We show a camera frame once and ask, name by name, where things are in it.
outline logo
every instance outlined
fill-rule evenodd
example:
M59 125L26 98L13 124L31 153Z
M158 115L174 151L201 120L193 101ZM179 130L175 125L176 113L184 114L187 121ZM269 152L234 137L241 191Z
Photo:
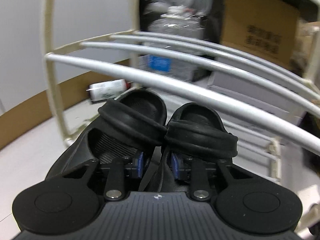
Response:
M157 194L157 195L154 195L153 197L154 197L155 199L159 200L159 199L161 199L163 196L160 195L160 194Z

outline white wall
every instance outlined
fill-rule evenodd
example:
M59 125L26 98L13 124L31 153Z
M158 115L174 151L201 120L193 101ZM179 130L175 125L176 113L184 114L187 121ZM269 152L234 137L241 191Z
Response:
M0 99L6 111L44 91L40 52L43 0L0 0ZM127 0L56 0L54 45L130 28ZM74 56L116 62L123 51L86 49ZM85 71L57 64L59 82Z

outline cardboard box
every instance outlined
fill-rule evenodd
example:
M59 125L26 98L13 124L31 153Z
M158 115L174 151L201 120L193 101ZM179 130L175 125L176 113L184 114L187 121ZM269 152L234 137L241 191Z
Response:
M225 0L220 43L290 69L298 18L281 0Z

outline metal bar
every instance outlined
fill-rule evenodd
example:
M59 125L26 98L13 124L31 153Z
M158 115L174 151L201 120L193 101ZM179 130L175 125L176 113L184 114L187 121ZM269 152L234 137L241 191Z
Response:
M228 75L234 76L236 78L240 78L242 80L248 81L260 87L264 87L269 91L277 93L284 98L302 106L304 109L308 110L308 112L312 113L316 117L320 118L320 108L310 101L302 98L301 96L291 92L290 90L277 85L270 80L259 77L255 74L249 73L247 71L217 62L210 59L190 55L187 53L153 48L148 46L140 46L140 45L132 45L132 44L123 44L123 43L110 43L110 42L83 42L82 46L88 48L98 48L98 49L124 49L128 51L142 52L145 54L153 54L162 57L175 58L182 61L187 61L196 65L201 65L208 70L215 70L226 73Z
M202 41L199 39L195 39L195 38L188 38L188 37L182 37L182 36L178 36L178 35L172 35L172 34L164 34L164 33L152 33L152 32L133 32L133 34L135 35L139 35L139 36L147 36L147 37L156 37L156 38L164 38L164 39L168 39L168 40L176 40L176 41L185 41L185 42L189 42L189 43L193 43L193 44L198 44L198 45L202 45L202 46L206 46L209 48L213 48L213 49L218 49L224 52L228 52L246 59L249 59L253 62L257 62L260 63L261 65L264 65L268 68L271 68L273 70L276 70L290 78L292 78L295 81L298 81L301 84L304 84L304 80L303 78L297 76L296 74L290 72L289 70L286 70L283 67L278 66L277 64L274 64L270 61L267 61L263 58L254 56L252 54L246 53L244 51L238 50L238 49L233 49L227 46L223 46L220 44L216 44L213 42L209 42L209 41Z
M52 18L53 18L53 8L54 8L54 0L44 0L43 5L43 17L41 18L41 32L42 32L42 40L41 44L41 52L45 55L48 52L51 52L52 47ZM57 85L57 77L55 72L54 62L44 62L44 70L47 79L47 95L49 106L52 112L52 115L56 117L58 121L58 128L61 133L61 136L64 140L69 138L69 131L66 126L66 122L63 116L63 103L60 92L60 87Z
M222 119L222 122L223 122L223 124L224 124L225 126L227 126L227 127L231 127L231 128L237 129L237 130L239 130L239 131L241 131L241 132L245 132L245 133L247 133L247 134L250 134L250 135L253 135L253 136L255 136L255 137L264 139L264 140L266 140L266 141L272 141L272 140L273 140L273 138L271 138L271 137L269 137L269 136L266 136L266 135L264 135L264 134L261 134L261 133L258 133L258 132L256 132L256 131L250 130L250 129L248 129L248 128L245 128L245 127L243 127L243 126L241 126L241 125L235 124L235 123L230 122L230 121L228 121L228 120Z
M92 59L57 55L53 53L47 54L45 59L93 70L98 73L108 74L115 78L124 78L128 81L138 82L147 87L160 89L164 92L181 96L191 101L198 102L201 105L214 108L217 111L258 125L320 156L320 139L316 136L279 117L219 93L148 71Z
M247 149L247 150L249 150L249 151L251 151L251 152L254 152L254 153L256 153L256 154L259 154L259 155L261 155L261 156L264 156L264 157L266 157L266 158L268 158L268 159L271 159L271 160L276 160L277 159L277 157L276 156L273 156L273 155L271 155L270 153L267 153L267 152L265 152L263 149L261 149L261 148L259 148L259 147L255 147L255 146L253 146L252 144L249 144L249 143L246 143L246 142L244 142L244 141L238 141L238 144L237 144L239 147L242 147L242 148L244 148L244 149Z
M212 48L208 48L208 47L204 47L204 46L195 45L192 43L174 41L174 40L168 40L168 39L161 39L161 38L153 38L153 37L143 37L143 36L134 36L134 35L111 35L110 38L114 39L114 40L129 40L129 41L144 41L144 42L161 43L161 44L166 44L166 45L171 45L171 46L188 48L188 49L195 50L195 51L201 51L201 52L204 52L210 56L220 56L223 58L235 60L235 61L243 63L249 67L252 67L252 68L258 69L262 72L265 72L267 74L270 74L270 75L272 75L272 77L276 78L278 81L282 81L285 84L291 85L292 87L294 87L294 90L296 93L298 93L300 96L302 96L303 98L306 98L309 101L311 99L320 99L319 94L313 92L311 89L309 89L305 85L293 80L292 78L290 78L286 75L283 75L276 70L273 70L271 68L263 66L257 62L253 62L251 60L248 60L243 57L236 56L236 55L232 55L227 52L223 52L220 50L216 50L216 49L212 49Z
M277 138L272 139L268 151L277 157L276 160L270 162L270 177L278 179L281 183L281 148Z
M65 55L65 54L69 54L69 53L77 51L77 50L84 49L81 46L81 42L84 42L84 41L110 41L111 35L131 34L132 32L133 32L133 30L127 30L127 31L122 31L122 32L117 32L117 33L109 33L109 34L104 34L104 35L100 35L100 36L96 36L96 37L92 37L92 38L87 38L87 39L84 39L81 41L75 41L75 42L63 45L61 47L58 47L58 48L53 49L48 52L54 52L56 54Z

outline brown baseboard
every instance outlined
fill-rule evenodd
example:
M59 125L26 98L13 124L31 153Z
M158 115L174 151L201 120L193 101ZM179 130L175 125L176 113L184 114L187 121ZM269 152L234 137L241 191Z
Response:
M128 65L129 60L117 62ZM64 109L88 98L90 84L112 80L110 76L87 72L60 84ZM27 99L0 116L0 149L52 117L46 91Z

